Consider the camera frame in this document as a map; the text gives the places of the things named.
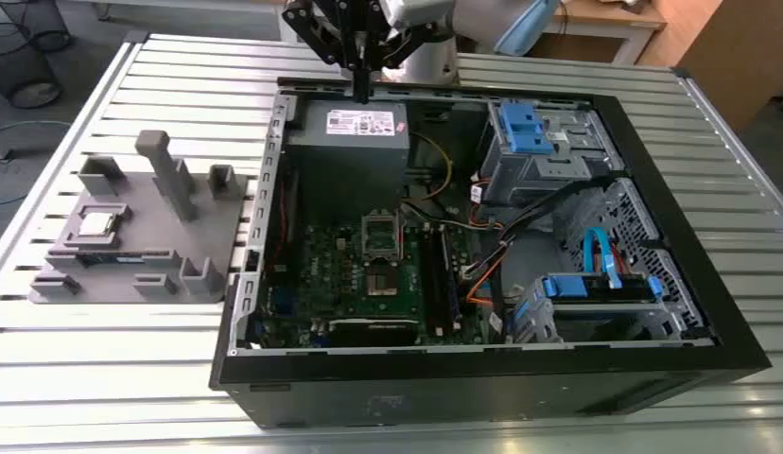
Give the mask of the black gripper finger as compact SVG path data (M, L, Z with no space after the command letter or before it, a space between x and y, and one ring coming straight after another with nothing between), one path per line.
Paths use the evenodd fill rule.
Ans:
M421 47L433 44L436 32L434 23L405 28L390 37L392 28L388 24L370 25L366 33L362 55L362 102L369 102L373 89L372 74L384 68L393 71L393 75L402 83L425 83L432 79L426 52Z
M337 64L352 77L353 100L362 101L362 74L358 71L356 35L349 32L345 38L340 30L332 32L314 14L313 1L286 1L282 19L326 64Z

